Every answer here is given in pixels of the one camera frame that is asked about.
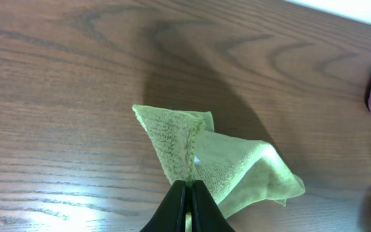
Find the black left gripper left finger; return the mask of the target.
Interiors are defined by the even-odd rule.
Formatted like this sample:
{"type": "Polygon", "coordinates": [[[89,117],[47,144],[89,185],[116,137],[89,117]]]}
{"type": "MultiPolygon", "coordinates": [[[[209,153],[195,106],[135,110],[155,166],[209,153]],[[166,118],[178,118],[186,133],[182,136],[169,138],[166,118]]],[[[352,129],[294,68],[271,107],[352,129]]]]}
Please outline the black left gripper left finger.
{"type": "Polygon", "coordinates": [[[185,230],[186,183],[183,180],[176,180],[140,232],[184,232],[185,230]]]}

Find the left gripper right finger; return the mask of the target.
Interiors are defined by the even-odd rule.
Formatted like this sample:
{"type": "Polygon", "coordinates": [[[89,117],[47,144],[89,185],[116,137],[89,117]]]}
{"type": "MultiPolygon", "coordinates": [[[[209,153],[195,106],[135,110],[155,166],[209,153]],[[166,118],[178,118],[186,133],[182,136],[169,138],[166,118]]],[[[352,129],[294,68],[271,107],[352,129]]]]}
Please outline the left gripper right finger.
{"type": "Polygon", "coordinates": [[[192,232],[235,232],[202,180],[191,186],[192,232]]]}

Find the light green cloth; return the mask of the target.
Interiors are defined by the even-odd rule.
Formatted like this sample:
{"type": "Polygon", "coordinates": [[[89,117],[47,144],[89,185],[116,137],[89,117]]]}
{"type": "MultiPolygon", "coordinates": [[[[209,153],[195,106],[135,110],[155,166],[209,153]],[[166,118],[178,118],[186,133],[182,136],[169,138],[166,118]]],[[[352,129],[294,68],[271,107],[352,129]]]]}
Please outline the light green cloth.
{"type": "Polygon", "coordinates": [[[255,202],[287,199],[305,192],[273,145],[216,133],[210,112],[134,105],[171,185],[186,183],[185,231],[192,231],[191,186],[202,180],[225,219],[255,202]]]}

